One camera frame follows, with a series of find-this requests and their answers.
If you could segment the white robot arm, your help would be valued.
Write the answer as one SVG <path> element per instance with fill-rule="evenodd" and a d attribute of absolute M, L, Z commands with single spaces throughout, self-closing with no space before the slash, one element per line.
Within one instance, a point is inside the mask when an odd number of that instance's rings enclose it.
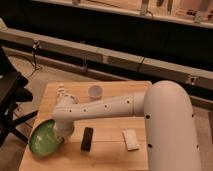
<path fill-rule="evenodd" d="M 145 119 L 149 171 L 202 171 L 192 103 L 173 81 L 88 103 L 75 103 L 63 93 L 52 114 L 55 134 L 63 138 L 73 133 L 78 120 L 131 116 Z"/>

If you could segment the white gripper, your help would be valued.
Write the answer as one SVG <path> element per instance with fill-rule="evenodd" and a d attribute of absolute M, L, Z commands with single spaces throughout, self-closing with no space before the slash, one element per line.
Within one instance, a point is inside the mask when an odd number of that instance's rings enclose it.
<path fill-rule="evenodd" d="M 65 94 L 64 84 L 60 83 L 57 89 L 58 99 L 57 106 L 59 107 L 69 107 L 73 104 L 78 103 L 78 99 L 71 94 Z"/>

